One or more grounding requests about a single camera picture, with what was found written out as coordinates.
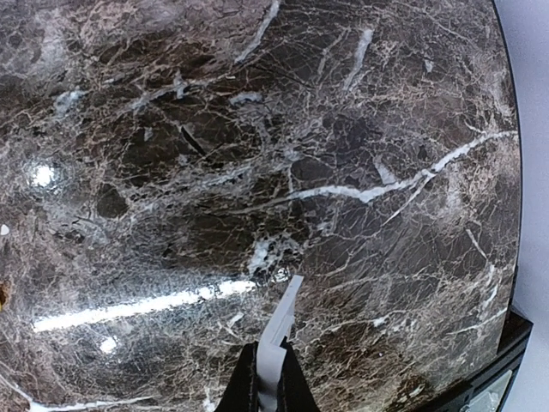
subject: polished stone surface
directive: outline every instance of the polished stone surface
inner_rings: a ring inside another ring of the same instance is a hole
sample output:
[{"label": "polished stone surface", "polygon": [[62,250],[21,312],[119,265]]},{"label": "polished stone surface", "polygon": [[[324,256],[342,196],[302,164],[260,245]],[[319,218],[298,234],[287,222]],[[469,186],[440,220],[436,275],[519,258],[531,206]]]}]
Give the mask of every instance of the polished stone surface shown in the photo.
[{"label": "polished stone surface", "polygon": [[293,273],[323,411],[495,355],[521,187],[490,1],[1,0],[0,39],[2,412],[211,411]]}]

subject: brown marble surface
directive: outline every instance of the brown marble surface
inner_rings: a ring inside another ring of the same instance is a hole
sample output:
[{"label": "brown marble surface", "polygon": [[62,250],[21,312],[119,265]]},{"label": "brown marble surface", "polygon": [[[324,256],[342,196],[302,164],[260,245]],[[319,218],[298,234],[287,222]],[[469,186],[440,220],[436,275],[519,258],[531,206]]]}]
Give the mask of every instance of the brown marble surface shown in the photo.
[{"label": "brown marble surface", "polygon": [[0,0],[0,40],[2,412],[212,411],[291,274],[322,411],[495,355],[521,163],[490,1]]}]

